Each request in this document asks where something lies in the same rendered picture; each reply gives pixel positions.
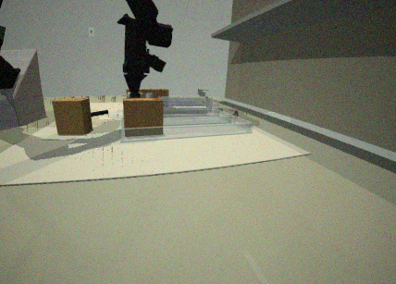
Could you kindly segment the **tan rectangular block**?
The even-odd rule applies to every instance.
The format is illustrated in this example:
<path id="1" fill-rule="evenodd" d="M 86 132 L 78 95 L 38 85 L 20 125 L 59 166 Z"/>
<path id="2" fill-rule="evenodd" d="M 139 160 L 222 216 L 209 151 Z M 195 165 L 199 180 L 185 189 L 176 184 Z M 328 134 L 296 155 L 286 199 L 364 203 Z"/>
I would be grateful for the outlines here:
<path id="1" fill-rule="evenodd" d="M 169 96 L 169 89 L 147 89 L 149 93 L 152 93 L 154 98 L 158 96 Z"/>
<path id="2" fill-rule="evenodd" d="M 163 126 L 164 100 L 161 98 L 123 99 L 124 128 Z"/>
<path id="3" fill-rule="evenodd" d="M 126 89 L 127 93 L 130 93 L 130 89 Z M 146 98 L 147 89 L 140 89 L 139 93 L 142 93 L 142 98 Z"/>

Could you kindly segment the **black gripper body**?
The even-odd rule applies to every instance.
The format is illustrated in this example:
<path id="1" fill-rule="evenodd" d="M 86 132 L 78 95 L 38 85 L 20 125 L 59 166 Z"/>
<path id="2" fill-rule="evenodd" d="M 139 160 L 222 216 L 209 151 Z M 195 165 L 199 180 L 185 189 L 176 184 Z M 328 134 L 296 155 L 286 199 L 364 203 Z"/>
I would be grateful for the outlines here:
<path id="1" fill-rule="evenodd" d="M 125 60 L 122 64 L 123 72 L 139 75 L 149 73 L 150 65 L 144 61 L 146 51 L 146 43 L 140 41 L 125 42 Z"/>

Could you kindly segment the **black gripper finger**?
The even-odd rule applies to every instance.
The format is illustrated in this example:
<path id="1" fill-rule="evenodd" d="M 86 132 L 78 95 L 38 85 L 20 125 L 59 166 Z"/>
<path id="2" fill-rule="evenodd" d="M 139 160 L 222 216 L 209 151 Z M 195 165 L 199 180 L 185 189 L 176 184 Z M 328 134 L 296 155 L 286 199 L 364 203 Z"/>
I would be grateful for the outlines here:
<path id="1" fill-rule="evenodd" d="M 132 75 L 132 74 L 123 74 L 125 80 L 127 81 L 127 85 L 130 89 L 130 93 L 139 93 L 141 82 L 144 80 L 147 75 Z"/>

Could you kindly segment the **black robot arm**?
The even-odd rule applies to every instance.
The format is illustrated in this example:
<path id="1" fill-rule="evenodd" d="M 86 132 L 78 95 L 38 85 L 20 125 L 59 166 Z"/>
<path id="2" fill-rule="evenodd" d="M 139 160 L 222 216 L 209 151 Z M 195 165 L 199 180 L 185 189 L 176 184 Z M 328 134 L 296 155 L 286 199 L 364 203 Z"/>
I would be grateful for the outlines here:
<path id="1" fill-rule="evenodd" d="M 126 0 L 136 19 L 126 13 L 118 24 L 125 25 L 125 42 L 140 41 L 148 42 L 149 45 L 168 48 L 172 40 L 172 26 L 158 23 L 156 18 L 158 9 L 152 0 Z M 150 50 L 145 51 L 144 61 L 151 68 L 163 72 L 166 62 L 158 59 L 156 55 L 149 55 Z M 20 69 L 13 68 L 0 56 L 0 89 L 11 89 L 19 75 Z"/>

